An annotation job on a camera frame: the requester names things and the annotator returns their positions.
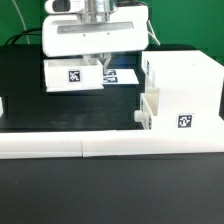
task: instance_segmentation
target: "white box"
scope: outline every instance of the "white box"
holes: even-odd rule
[[[224,68],[200,51],[142,53],[145,93],[136,119],[145,129],[192,130],[216,126]]]
[[[45,60],[47,92],[102,89],[103,66],[98,59],[86,65],[83,59]]]

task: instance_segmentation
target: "black cable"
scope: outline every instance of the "black cable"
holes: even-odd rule
[[[27,35],[29,35],[29,36],[41,36],[41,34],[21,33],[21,34],[18,34],[18,35],[15,35],[15,36],[10,37],[10,38],[6,41],[5,45],[8,45],[9,42],[10,42],[11,40],[13,40],[13,41],[11,42],[11,45],[12,45],[12,44],[15,44],[15,42],[16,42],[18,39],[20,39],[22,36],[27,36]]]
[[[23,31],[23,32],[21,32],[20,34],[17,34],[17,35],[14,35],[14,36],[12,36],[12,37],[10,37],[7,41],[6,41],[6,43],[5,43],[5,45],[8,45],[9,44],[9,42],[11,41],[11,40],[13,40],[12,42],[11,42],[11,44],[15,44],[16,43],[16,41],[18,40],[18,39],[20,39],[22,36],[27,36],[27,35],[31,35],[31,36],[41,36],[41,34],[31,34],[31,32],[36,32],[36,31],[42,31],[42,28],[31,28],[31,29],[27,29],[27,30],[25,30],[25,31]]]

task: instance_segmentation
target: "white plastic part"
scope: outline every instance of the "white plastic part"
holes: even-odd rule
[[[200,51],[143,52],[145,129],[188,131],[216,127],[224,68]]]
[[[103,67],[98,59],[86,65],[83,59],[44,61],[48,92],[102,89]]]
[[[224,122],[201,132],[99,131],[0,134],[0,159],[224,152]]]
[[[105,24],[82,24],[77,15],[48,16],[43,51],[49,57],[143,50],[148,46],[148,8],[120,7]]]
[[[146,116],[143,111],[136,110],[134,114],[135,122],[143,122],[146,120]]]
[[[45,2],[45,11],[49,14],[67,14],[67,13],[76,13],[84,9],[85,3],[84,0],[70,0],[70,10],[68,12],[55,12],[53,10],[53,2],[55,0],[48,0]]]
[[[1,133],[0,158],[81,157],[79,132]]]
[[[3,114],[3,105],[2,105],[2,98],[0,97],[0,117]]]

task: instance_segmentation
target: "white edge strip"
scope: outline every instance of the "white edge strip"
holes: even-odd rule
[[[205,132],[96,131],[0,134],[0,159],[224,152],[224,128]]]

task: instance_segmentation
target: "black tabletop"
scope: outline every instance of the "black tabletop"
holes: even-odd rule
[[[98,100],[93,92],[47,94],[41,57],[39,46],[0,49],[0,95],[7,110],[1,132],[138,128],[129,110],[138,106],[144,86],[117,87],[119,95],[108,87],[95,92]],[[138,53],[117,55],[111,66],[140,71],[138,60]],[[103,113],[94,105],[106,102],[102,94],[118,105],[108,104],[104,121],[95,126]],[[77,109],[82,105],[89,108]],[[85,114],[79,123],[74,111]],[[223,153],[0,160],[0,223],[222,224],[223,186]]]

